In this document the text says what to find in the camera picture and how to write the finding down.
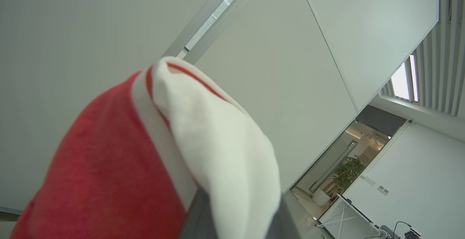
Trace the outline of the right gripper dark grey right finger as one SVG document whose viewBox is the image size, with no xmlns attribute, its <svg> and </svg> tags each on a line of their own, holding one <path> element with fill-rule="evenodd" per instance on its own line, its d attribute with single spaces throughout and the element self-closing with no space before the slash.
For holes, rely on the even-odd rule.
<svg viewBox="0 0 465 239">
<path fill-rule="evenodd" d="M 269 228 L 267 239 L 300 239 L 297 225 L 297 199 L 291 192 L 284 193 L 278 211 Z"/>
</svg>

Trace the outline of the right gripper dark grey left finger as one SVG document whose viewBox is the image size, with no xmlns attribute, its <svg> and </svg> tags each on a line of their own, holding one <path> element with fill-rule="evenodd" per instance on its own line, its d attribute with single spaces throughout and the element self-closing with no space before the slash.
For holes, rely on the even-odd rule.
<svg viewBox="0 0 465 239">
<path fill-rule="evenodd" d="M 206 191 L 199 188 L 188 209 L 181 228 L 180 239 L 217 239 L 211 214 L 210 199 Z"/>
</svg>

